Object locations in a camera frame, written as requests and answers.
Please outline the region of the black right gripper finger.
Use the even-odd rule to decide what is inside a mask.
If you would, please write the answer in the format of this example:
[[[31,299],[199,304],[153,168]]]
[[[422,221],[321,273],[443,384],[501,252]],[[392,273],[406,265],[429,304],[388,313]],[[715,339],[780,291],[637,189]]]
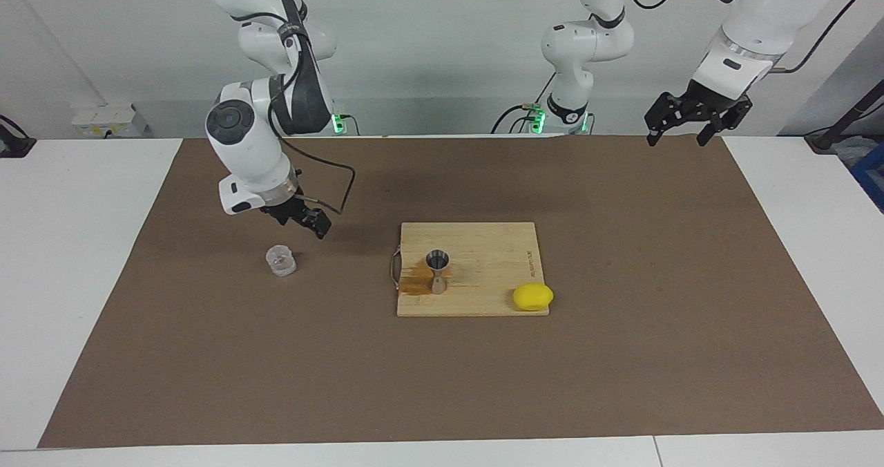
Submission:
[[[301,209],[296,213],[296,222],[312,231],[319,240],[322,240],[332,227],[331,220],[322,209]]]

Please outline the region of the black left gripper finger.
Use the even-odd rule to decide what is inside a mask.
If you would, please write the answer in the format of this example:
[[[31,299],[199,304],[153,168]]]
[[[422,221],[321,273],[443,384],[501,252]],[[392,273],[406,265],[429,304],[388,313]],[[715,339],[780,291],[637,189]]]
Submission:
[[[740,98],[735,105],[725,109],[725,111],[710,114],[710,120],[698,133],[698,146],[706,146],[721,131],[736,129],[742,123],[743,118],[751,111],[752,107],[751,99]]]
[[[683,99],[670,92],[657,96],[644,115],[645,125],[649,131],[646,140],[649,146],[656,146],[666,131],[683,125]]]

